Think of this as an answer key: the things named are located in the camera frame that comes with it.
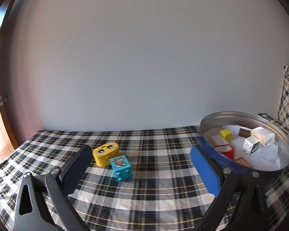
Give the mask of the red tape roll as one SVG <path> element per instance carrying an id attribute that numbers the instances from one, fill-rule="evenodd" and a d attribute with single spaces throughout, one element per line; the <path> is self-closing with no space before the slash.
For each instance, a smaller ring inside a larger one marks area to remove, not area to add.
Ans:
<path id="1" fill-rule="evenodd" d="M 222 144 L 215 146 L 214 149 L 224 156 L 228 157 L 231 160 L 234 160 L 235 157 L 235 147 L 230 144 Z"/>

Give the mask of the brown wooden card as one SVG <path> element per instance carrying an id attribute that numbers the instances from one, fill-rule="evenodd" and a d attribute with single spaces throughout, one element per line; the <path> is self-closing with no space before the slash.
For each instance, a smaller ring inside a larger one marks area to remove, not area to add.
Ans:
<path id="1" fill-rule="evenodd" d="M 244 157 L 239 157 L 235 159 L 234 162 L 236 163 L 236 166 L 240 169 L 253 168 L 252 165 Z"/>

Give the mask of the white paper liner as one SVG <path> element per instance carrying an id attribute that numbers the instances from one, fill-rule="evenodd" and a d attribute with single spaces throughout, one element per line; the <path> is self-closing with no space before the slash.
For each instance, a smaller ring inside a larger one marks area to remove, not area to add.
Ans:
<path id="1" fill-rule="evenodd" d="M 279 143 L 275 141 L 268 146 L 263 146 L 260 144 L 254 153 L 248 155 L 243 151 L 243 143 L 245 138 L 238 136 L 240 128 L 249 129 L 239 125 L 222 125 L 206 130 L 203 133 L 203 136 L 213 148 L 222 144 L 233 145 L 235 147 L 234 159 L 244 157 L 254 169 L 262 171 L 277 171 L 281 169 L 280 158 L 278 156 Z M 228 129 L 232 132 L 230 142 L 225 141 L 225 139 L 220 136 L 219 132 L 222 129 Z"/>

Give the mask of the round metal cookie tin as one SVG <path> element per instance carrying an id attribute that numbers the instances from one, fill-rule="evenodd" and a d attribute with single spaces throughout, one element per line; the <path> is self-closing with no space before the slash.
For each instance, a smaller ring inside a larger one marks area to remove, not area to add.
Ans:
<path id="1" fill-rule="evenodd" d="M 280 158 L 281 169 L 277 171 L 262 171 L 254 168 L 240 169 L 234 161 L 222 155 L 220 152 L 215 151 L 212 145 L 204 138 L 203 133 L 206 130 L 222 125 L 239 125 L 249 129 L 261 126 L 272 131 L 275 134 L 275 141 L 279 143 L 278 156 Z M 252 171 L 257 171 L 263 183 L 274 182 L 289 165 L 289 138 L 286 133 L 275 123 L 258 115 L 229 111 L 217 112 L 206 116 L 202 119 L 199 127 L 199 145 L 207 155 L 215 160 L 222 168 L 228 167 L 239 174 L 249 174 Z"/>

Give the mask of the white cardboard box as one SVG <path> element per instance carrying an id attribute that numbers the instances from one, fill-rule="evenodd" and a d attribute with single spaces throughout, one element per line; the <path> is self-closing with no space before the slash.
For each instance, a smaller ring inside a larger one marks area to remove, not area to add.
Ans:
<path id="1" fill-rule="evenodd" d="M 252 129 L 251 136 L 257 138 L 260 141 L 260 144 L 263 146 L 267 146 L 275 142 L 275 134 L 261 126 Z"/>

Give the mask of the teal bear toy brick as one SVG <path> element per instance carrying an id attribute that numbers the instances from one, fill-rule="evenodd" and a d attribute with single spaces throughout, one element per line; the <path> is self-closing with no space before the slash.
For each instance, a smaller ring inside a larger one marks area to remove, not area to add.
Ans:
<path id="1" fill-rule="evenodd" d="M 111 158 L 109 162 L 118 182 L 123 182 L 133 178 L 131 164 L 125 155 Z"/>

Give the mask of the brown wooden comb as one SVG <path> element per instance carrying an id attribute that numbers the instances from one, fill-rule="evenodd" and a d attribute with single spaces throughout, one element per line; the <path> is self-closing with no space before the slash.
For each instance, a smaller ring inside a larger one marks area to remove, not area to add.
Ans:
<path id="1" fill-rule="evenodd" d="M 248 129 L 240 128 L 238 136 L 248 138 L 251 136 L 251 131 Z"/>

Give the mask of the white toy brick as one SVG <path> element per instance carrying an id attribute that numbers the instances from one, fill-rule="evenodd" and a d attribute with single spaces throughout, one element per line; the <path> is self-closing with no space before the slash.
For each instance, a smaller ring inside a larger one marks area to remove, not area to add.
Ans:
<path id="1" fill-rule="evenodd" d="M 250 155 L 258 149 L 259 144 L 260 141 L 254 136 L 245 138 L 243 143 L 243 151 Z"/>

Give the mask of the yellow wooden cube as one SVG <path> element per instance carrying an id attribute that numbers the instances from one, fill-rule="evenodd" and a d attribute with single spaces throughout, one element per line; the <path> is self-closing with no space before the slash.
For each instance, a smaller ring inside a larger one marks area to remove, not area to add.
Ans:
<path id="1" fill-rule="evenodd" d="M 219 132 L 220 136 L 225 139 L 225 141 L 230 142 L 232 138 L 232 132 L 228 129 L 222 129 Z"/>

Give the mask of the yellow face toy brick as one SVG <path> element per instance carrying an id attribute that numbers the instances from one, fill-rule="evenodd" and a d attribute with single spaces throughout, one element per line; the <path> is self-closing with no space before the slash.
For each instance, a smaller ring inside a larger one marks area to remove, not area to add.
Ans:
<path id="1" fill-rule="evenodd" d="M 118 156 L 120 156 L 119 145 L 115 142 L 102 144 L 93 149 L 93 158 L 99 167 L 108 167 L 109 160 Z"/>

